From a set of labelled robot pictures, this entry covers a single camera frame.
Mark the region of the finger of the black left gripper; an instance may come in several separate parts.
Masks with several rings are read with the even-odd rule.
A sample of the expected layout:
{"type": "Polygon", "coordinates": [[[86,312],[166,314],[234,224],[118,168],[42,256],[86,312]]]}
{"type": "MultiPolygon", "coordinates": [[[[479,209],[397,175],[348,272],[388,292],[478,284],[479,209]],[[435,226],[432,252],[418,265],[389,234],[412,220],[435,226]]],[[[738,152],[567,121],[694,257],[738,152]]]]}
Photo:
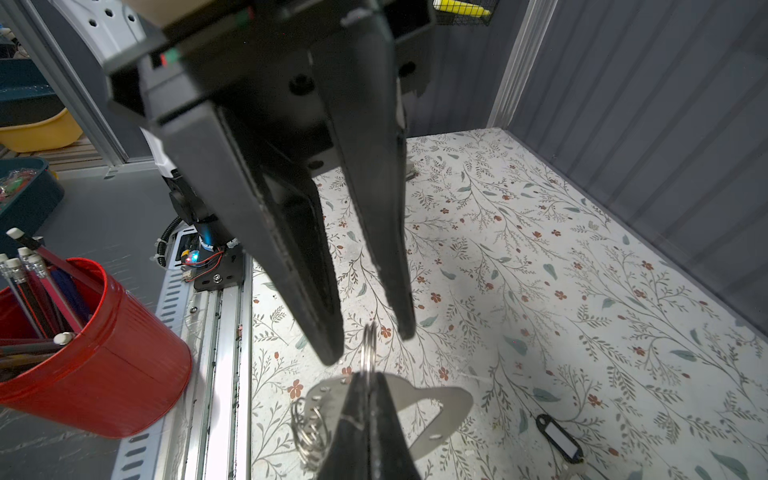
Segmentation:
{"type": "Polygon", "coordinates": [[[313,74],[360,227],[399,335],[416,320],[404,239],[405,138],[395,48],[380,11],[350,11],[311,48],[313,74]]]}
{"type": "Polygon", "coordinates": [[[338,361],[340,297],[309,173],[212,102],[164,124],[158,135],[195,192],[268,274],[319,359],[338,361]]]}

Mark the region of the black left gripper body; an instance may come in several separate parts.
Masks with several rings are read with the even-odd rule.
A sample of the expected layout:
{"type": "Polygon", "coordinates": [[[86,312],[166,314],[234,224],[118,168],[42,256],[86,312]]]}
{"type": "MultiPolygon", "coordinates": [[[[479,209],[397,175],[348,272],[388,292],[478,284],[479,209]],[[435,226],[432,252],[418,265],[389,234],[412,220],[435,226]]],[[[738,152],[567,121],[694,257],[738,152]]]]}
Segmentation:
{"type": "Polygon", "coordinates": [[[206,101],[236,113],[291,161],[337,168],[315,68],[344,60],[336,34],[384,28],[401,93],[429,82],[435,12],[428,1],[213,1],[105,61],[110,105],[154,136],[206,101]]]}

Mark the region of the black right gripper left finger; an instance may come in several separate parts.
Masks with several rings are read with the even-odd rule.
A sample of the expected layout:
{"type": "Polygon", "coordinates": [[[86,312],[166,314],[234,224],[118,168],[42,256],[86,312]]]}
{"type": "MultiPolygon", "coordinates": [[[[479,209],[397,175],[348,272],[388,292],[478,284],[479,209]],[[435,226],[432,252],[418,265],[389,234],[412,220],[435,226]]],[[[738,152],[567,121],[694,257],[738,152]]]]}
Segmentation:
{"type": "Polygon", "coordinates": [[[356,373],[352,377],[330,449],[317,479],[370,479],[369,387],[369,373],[356,373]]]}

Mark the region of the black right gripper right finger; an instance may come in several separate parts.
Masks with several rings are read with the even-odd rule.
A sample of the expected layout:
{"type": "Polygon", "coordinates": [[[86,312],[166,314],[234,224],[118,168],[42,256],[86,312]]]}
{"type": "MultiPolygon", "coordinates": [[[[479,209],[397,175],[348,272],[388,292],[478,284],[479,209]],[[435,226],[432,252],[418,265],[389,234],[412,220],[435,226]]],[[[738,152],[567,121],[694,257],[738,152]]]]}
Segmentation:
{"type": "Polygon", "coordinates": [[[419,480],[384,375],[369,374],[368,387],[368,478],[419,480]]]}

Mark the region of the silver metal keyring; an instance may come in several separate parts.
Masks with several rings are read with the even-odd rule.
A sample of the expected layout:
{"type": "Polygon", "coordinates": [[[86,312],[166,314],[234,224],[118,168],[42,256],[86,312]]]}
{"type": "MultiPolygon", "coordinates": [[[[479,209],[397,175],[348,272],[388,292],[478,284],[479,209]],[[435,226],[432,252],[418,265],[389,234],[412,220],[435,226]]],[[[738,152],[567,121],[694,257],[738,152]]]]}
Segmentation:
{"type": "Polygon", "coordinates": [[[373,373],[375,370],[376,345],[376,323],[370,322],[364,327],[361,346],[361,371],[366,375],[373,373]]]}

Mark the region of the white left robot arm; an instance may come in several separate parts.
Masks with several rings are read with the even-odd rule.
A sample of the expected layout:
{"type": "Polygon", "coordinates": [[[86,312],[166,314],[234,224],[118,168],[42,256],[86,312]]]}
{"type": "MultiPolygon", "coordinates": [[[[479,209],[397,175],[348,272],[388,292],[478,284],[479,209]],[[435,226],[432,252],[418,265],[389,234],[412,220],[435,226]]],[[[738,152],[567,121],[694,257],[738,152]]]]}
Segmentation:
{"type": "Polygon", "coordinates": [[[59,1],[109,107],[268,274],[320,360],[344,351],[315,177],[340,168],[399,335],[416,329],[402,97],[430,78],[429,1],[59,1]]]}

